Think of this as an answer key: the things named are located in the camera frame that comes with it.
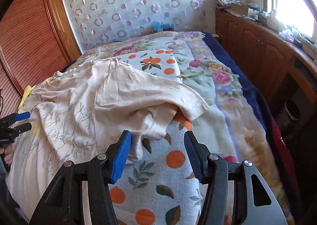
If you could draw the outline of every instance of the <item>trash can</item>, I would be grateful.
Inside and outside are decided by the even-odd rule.
[[[295,102],[286,100],[284,106],[275,118],[283,138],[292,133],[295,123],[299,121],[300,118],[301,114]]]

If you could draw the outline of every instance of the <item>window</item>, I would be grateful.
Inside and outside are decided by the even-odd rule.
[[[277,12],[278,20],[294,25],[301,33],[317,42],[317,24],[303,0],[267,0],[268,12],[273,9]]]

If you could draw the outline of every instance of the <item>navy blue blanket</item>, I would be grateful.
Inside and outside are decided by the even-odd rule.
[[[218,41],[212,37],[210,33],[204,33],[206,37],[203,39],[206,45],[212,50],[215,57],[225,64],[227,67],[231,68],[232,72],[239,75],[239,82],[242,85],[243,96],[246,98],[248,104],[252,107],[253,112],[259,122],[262,124],[266,132],[266,140],[273,153],[275,164],[279,171],[281,181],[283,183],[286,195],[288,197],[291,213],[294,217],[295,222],[299,220],[301,216],[300,208],[300,197],[297,187],[294,185],[292,179],[286,171],[285,165],[281,159],[278,149],[274,143],[273,136],[273,125],[272,125],[272,115],[267,106],[267,103],[263,95],[259,90],[247,79],[247,77],[242,73],[239,67],[231,59],[229,54],[222,48]]]

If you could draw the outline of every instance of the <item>finger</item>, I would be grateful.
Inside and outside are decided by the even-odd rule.
[[[13,160],[13,153],[9,153],[8,155],[6,155],[4,157],[4,161],[7,163],[7,164],[11,164],[12,163],[12,160]]]
[[[9,146],[6,149],[4,149],[4,154],[5,155],[7,155],[9,153],[12,153],[12,145],[11,144],[9,144]]]

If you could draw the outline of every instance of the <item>silver pivot bolt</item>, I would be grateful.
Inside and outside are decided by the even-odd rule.
[[[104,153],[101,153],[101,154],[98,155],[97,158],[98,158],[98,160],[101,160],[101,161],[102,161],[102,160],[104,160],[105,158],[107,158],[107,155],[105,155]]]
[[[245,161],[243,162],[243,164],[244,164],[245,166],[247,166],[247,167],[251,167],[251,166],[253,165],[252,161],[250,161],[250,160],[245,160]]]
[[[218,157],[217,154],[212,153],[212,154],[209,155],[209,158],[210,158],[211,160],[214,160],[214,161],[215,161],[215,160],[218,160],[219,157]]]
[[[71,161],[65,161],[64,162],[64,167],[70,167],[72,166],[72,162]]]

